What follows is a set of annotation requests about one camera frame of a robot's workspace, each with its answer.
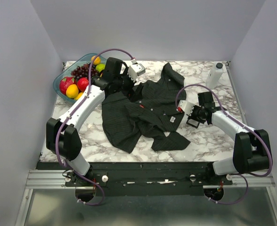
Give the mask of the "black pinstriped shirt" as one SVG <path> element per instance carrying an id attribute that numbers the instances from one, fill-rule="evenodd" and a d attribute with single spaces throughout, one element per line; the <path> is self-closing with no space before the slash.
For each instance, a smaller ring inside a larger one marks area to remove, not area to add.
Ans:
<path id="1" fill-rule="evenodd" d="M 147 80 L 135 86 L 138 98 L 130 101 L 122 92 L 111 94 L 102 103 L 103 131 L 114 147 L 127 153 L 139 138 L 154 141 L 154 151 L 184 150 L 190 141 L 177 132 L 184 114 L 177 111 L 175 99 L 185 100 L 184 77 L 166 63 L 157 82 Z"/>

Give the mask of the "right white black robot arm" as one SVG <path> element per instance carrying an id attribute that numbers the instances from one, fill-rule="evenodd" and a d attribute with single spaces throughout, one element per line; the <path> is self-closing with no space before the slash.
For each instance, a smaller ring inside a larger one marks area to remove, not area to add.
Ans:
<path id="1" fill-rule="evenodd" d="M 272 157 L 267 131 L 231 119 L 225 108 L 215 105 L 211 92 L 199 93 L 198 102 L 189 110 L 187 124 L 195 128 L 200 123 L 216 126 L 234 141 L 232 157 L 211 163 L 210 170 L 204 173 L 207 183 L 214 185 L 226 174 L 251 174 L 270 169 Z"/>

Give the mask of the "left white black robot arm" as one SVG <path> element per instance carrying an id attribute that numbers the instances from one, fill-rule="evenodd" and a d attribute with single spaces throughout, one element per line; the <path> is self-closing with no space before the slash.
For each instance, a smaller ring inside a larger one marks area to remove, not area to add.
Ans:
<path id="1" fill-rule="evenodd" d="M 88 116 L 106 97 L 123 91 L 127 97 L 134 95 L 136 79 L 146 72 L 142 64 L 135 59 L 130 65 L 120 59 L 110 57 L 99 76 L 93 76 L 84 94 L 74 105 L 58 119 L 50 118 L 46 124 L 46 148 L 54 153 L 59 162 L 77 172 L 76 181 L 87 186 L 92 182 L 90 164 L 81 154 L 82 143 L 79 130 Z"/>

